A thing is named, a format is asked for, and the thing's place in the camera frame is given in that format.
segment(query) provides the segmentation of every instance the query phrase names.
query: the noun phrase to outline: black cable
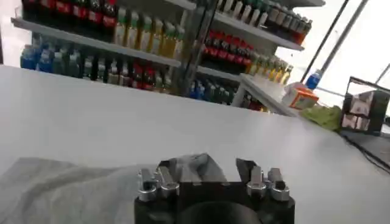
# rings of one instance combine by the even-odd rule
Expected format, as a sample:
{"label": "black cable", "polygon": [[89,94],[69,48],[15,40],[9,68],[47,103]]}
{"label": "black cable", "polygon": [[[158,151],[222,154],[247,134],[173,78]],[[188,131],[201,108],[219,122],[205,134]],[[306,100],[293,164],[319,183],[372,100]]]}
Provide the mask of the black cable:
{"label": "black cable", "polygon": [[344,135],[340,135],[340,136],[342,136],[349,144],[355,146],[370,163],[372,163],[374,166],[385,171],[387,174],[390,175],[390,166],[388,164],[386,164],[385,162],[383,162],[381,159],[377,158],[373,154],[369,153],[364,147],[355,143],[348,137]]}

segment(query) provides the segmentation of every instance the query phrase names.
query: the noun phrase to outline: display shelf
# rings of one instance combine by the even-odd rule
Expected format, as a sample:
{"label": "display shelf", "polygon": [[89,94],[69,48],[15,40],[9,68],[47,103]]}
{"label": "display shelf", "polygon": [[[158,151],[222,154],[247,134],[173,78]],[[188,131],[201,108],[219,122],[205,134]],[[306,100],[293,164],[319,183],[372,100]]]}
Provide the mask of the display shelf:
{"label": "display shelf", "polygon": [[194,10],[196,8],[196,4],[187,0],[165,0],[166,2],[170,2],[172,4],[178,5],[187,10]]}
{"label": "display shelf", "polygon": [[197,71],[199,73],[212,75],[214,77],[219,77],[219,78],[223,78],[223,79],[229,79],[229,80],[236,81],[236,82],[239,82],[241,80],[241,77],[239,75],[233,75],[233,74],[230,74],[227,72],[222,72],[222,71],[218,71],[215,69],[206,68],[206,67],[202,67],[202,66],[198,66]]}
{"label": "display shelf", "polygon": [[325,5],[324,0],[291,0],[287,2],[289,8],[294,7],[319,7]]}
{"label": "display shelf", "polygon": [[217,20],[217,21],[220,21],[222,23],[226,23],[234,28],[237,28],[237,29],[240,29],[240,30],[244,30],[248,33],[251,33],[252,35],[255,35],[255,36],[258,36],[258,37],[261,37],[261,38],[264,38],[264,39],[267,39],[269,41],[272,41],[274,43],[276,43],[277,45],[281,46],[281,47],[286,47],[286,48],[289,48],[289,49],[293,49],[293,50],[298,50],[298,51],[302,51],[304,50],[305,48],[302,47],[302,46],[299,46],[298,44],[296,43],[293,43],[291,41],[288,41],[288,40],[285,40],[283,38],[280,38],[272,33],[269,33],[263,29],[259,29],[257,27],[254,27],[254,26],[250,26],[248,24],[245,24],[237,19],[234,19],[234,18],[231,18],[229,16],[226,16],[220,12],[216,12],[215,13],[215,16],[214,18]]}
{"label": "display shelf", "polygon": [[241,84],[232,103],[234,107],[241,105],[247,91],[271,112],[289,117],[299,117],[297,110],[282,104],[282,97],[285,94],[284,86],[259,76],[253,77],[248,74],[240,76]]}
{"label": "display shelf", "polygon": [[67,40],[73,43],[94,47],[96,49],[102,49],[110,52],[128,55],[135,58],[141,58],[148,61],[156,62],[163,65],[169,65],[173,67],[179,67],[181,65],[180,61],[173,60],[171,58],[166,58],[166,57],[150,54],[147,52],[134,50],[128,47],[122,47],[117,44],[112,44],[100,40],[95,40],[93,38],[84,37],[78,34],[65,32],[63,30],[58,30],[38,23],[33,23],[22,18],[11,18],[11,22],[15,27],[18,28],[30,30],[43,35],[48,35],[51,37],[55,37],[57,39]]}

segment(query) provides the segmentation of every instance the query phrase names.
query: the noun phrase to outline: metal pole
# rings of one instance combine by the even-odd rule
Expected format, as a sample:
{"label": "metal pole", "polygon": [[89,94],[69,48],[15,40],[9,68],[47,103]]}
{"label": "metal pole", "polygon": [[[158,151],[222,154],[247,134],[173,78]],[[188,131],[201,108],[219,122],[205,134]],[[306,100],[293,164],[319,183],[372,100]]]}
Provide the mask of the metal pole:
{"label": "metal pole", "polygon": [[330,63],[332,62],[333,58],[335,57],[337,51],[339,50],[340,46],[348,36],[349,32],[351,31],[352,26],[356,22],[356,20],[359,18],[360,13],[363,11],[364,7],[366,6],[368,0],[362,0],[359,7],[356,9],[355,13],[353,14],[351,20],[347,24],[346,28],[342,32],[339,40],[336,42],[334,48],[331,50],[327,60],[325,61],[324,65],[322,66],[322,75],[324,75],[325,71],[328,69]]}
{"label": "metal pole", "polygon": [[339,20],[339,18],[340,18],[340,16],[341,16],[342,12],[343,12],[344,9],[346,8],[348,2],[349,2],[349,0],[345,0],[344,3],[342,4],[342,6],[341,6],[339,12],[337,13],[335,19],[333,20],[332,24],[330,25],[330,27],[329,27],[329,29],[328,29],[327,34],[325,35],[324,39],[322,39],[322,42],[321,42],[321,44],[319,45],[319,47],[318,47],[318,49],[317,49],[317,51],[316,51],[314,57],[311,59],[311,62],[310,62],[310,64],[309,64],[309,66],[307,67],[307,69],[306,69],[306,71],[305,71],[305,73],[304,73],[302,79],[300,80],[300,82],[303,82],[303,81],[305,80],[305,78],[306,78],[307,74],[309,73],[309,71],[310,71],[312,65],[314,64],[314,61],[317,59],[317,57],[318,57],[320,51],[322,50],[322,48],[324,47],[325,43],[327,42],[330,33],[332,32],[334,26],[336,25],[337,21]]}

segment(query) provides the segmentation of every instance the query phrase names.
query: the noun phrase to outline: yellow bottle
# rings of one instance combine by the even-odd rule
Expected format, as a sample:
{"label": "yellow bottle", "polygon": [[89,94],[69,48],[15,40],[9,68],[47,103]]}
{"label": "yellow bottle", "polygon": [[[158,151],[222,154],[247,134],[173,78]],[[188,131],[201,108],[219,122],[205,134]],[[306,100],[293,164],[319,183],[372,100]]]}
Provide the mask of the yellow bottle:
{"label": "yellow bottle", "polygon": [[148,46],[151,39],[152,19],[144,16],[143,30],[140,32],[140,50],[148,52]]}
{"label": "yellow bottle", "polygon": [[283,78],[281,79],[280,83],[282,83],[283,85],[287,84],[288,82],[288,79],[290,78],[291,76],[291,71],[293,70],[294,67],[292,67],[291,65],[287,68]]}
{"label": "yellow bottle", "polygon": [[286,67],[287,63],[283,61],[277,75],[275,76],[275,82],[280,83],[281,79],[283,78],[283,75],[285,74]]}
{"label": "yellow bottle", "polygon": [[255,75],[257,70],[257,64],[259,61],[260,55],[256,52],[252,53],[252,62],[246,67],[245,73],[250,75]]}
{"label": "yellow bottle", "polygon": [[125,46],[129,48],[136,48],[137,36],[138,36],[138,20],[139,16],[137,12],[132,12],[132,18],[126,31]]}
{"label": "yellow bottle", "polygon": [[115,27],[115,34],[113,37],[115,44],[125,46],[126,42],[126,9],[119,8],[118,10],[118,22]]}
{"label": "yellow bottle", "polygon": [[180,26],[177,26],[177,36],[176,36],[176,43],[175,43],[175,49],[173,53],[173,58],[176,60],[182,59],[182,51],[183,51],[183,38],[184,38],[184,29]]}
{"label": "yellow bottle", "polygon": [[161,54],[163,40],[163,22],[159,19],[154,19],[154,33],[149,43],[149,52],[152,54]]}

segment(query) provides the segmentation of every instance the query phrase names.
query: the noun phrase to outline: bottled drink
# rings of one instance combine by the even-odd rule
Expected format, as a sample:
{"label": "bottled drink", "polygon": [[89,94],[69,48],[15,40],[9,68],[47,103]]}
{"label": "bottled drink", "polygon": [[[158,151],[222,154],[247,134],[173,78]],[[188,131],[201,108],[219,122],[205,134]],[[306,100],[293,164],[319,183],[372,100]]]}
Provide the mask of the bottled drink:
{"label": "bottled drink", "polygon": [[74,0],[73,18],[78,26],[86,26],[88,21],[88,0]]}
{"label": "bottled drink", "polygon": [[56,52],[54,54],[53,73],[58,75],[63,75],[65,73],[61,52]]}
{"label": "bottled drink", "polygon": [[69,76],[79,78],[80,77],[80,66],[77,63],[77,56],[72,54],[69,60]]}
{"label": "bottled drink", "polygon": [[116,0],[105,0],[103,6],[103,28],[104,33],[112,38],[116,26]]}
{"label": "bottled drink", "polygon": [[52,72],[52,63],[50,61],[49,54],[42,53],[41,59],[37,65],[37,70],[41,72],[47,72],[47,73]]}
{"label": "bottled drink", "polygon": [[126,9],[120,8],[118,10],[118,22],[115,27],[114,43],[125,46],[126,34]]}
{"label": "bottled drink", "polygon": [[70,0],[56,0],[55,12],[60,22],[67,23],[71,19]]}
{"label": "bottled drink", "polygon": [[133,80],[132,80],[132,87],[136,89],[142,89],[142,76],[143,76],[143,70],[142,68],[134,63],[133,65]]}
{"label": "bottled drink", "polygon": [[85,59],[83,79],[92,80],[92,63],[93,63],[92,56],[89,56]]}
{"label": "bottled drink", "polygon": [[127,62],[123,63],[121,75],[119,76],[119,85],[120,86],[129,86],[130,77],[129,69],[127,67]]}
{"label": "bottled drink", "polygon": [[108,80],[107,83],[118,85],[119,83],[119,75],[118,68],[116,67],[116,61],[113,61],[111,64],[111,69],[108,72]]}
{"label": "bottled drink", "polygon": [[27,45],[20,56],[20,68],[35,70],[36,67],[32,46]]}
{"label": "bottled drink", "polygon": [[100,0],[90,0],[90,10],[88,12],[88,22],[90,27],[100,32],[103,14]]}

